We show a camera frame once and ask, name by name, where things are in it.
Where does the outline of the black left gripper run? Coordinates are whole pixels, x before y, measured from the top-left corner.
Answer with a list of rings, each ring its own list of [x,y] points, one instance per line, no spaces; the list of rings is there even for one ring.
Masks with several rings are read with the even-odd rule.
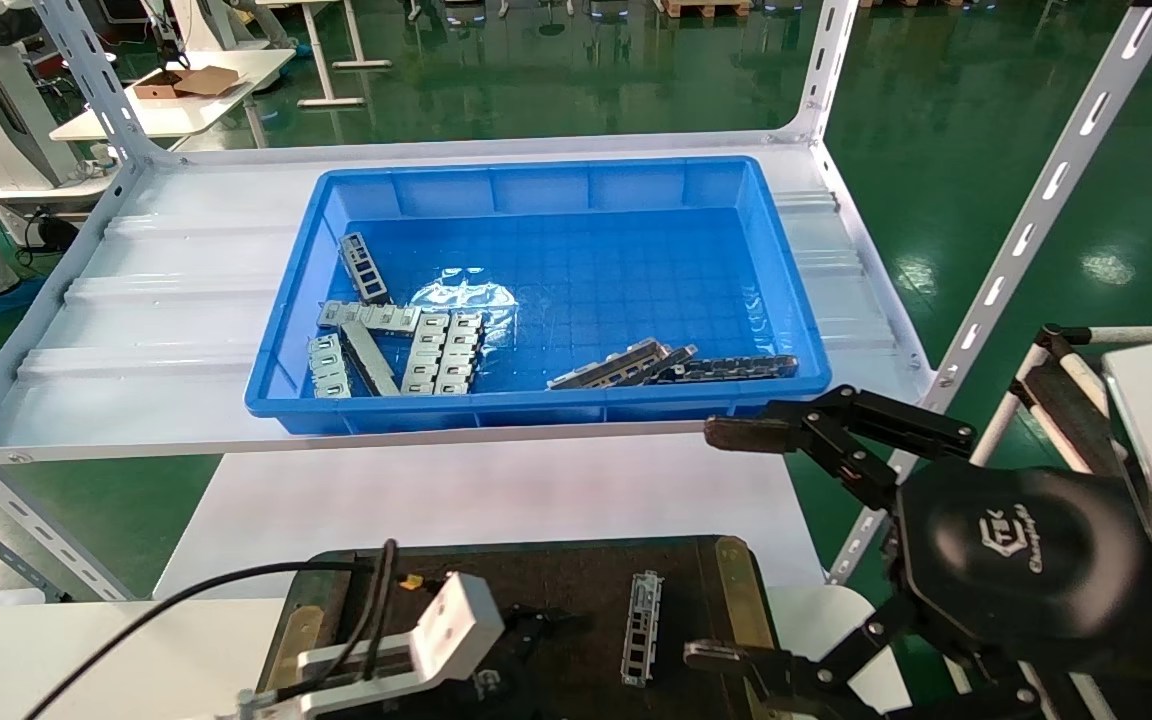
[[[558,607],[508,606],[505,629],[470,679],[435,691],[438,719],[544,719],[529,662],[550,637],[575,637],[593,629],[593,617]]]

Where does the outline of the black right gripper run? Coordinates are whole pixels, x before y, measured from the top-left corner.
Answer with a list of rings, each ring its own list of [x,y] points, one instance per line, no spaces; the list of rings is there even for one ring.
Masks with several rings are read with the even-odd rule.
[[[897,488],[867,439],[914,457],[968,457],[977,430],[852,386],[710,416],[704,438],[717,450],[799,452],[867,509],[892,509],[902,585],[955,650],[1152,682],[1152,541],[1126,482],[932,462]],[[1037,691],[1021,679],[888,712],[861,700],[850,680],[922,615],[890,598],[820,660],[704,639],[685,643],[684,661],[744,679],[764,707],[814,719],[1036,719]]]

